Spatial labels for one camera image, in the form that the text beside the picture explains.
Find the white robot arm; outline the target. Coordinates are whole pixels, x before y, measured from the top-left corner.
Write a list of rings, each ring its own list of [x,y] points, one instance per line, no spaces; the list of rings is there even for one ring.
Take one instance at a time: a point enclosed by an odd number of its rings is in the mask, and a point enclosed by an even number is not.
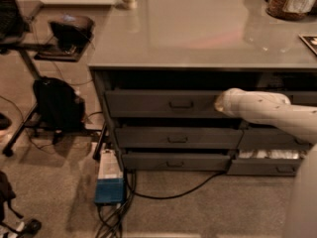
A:
[[[312,145],[297,172],[282,238],[317,238],[317,108],[293,105],[283,94],[230,88],[215,109],[250,123],[274,126]]]

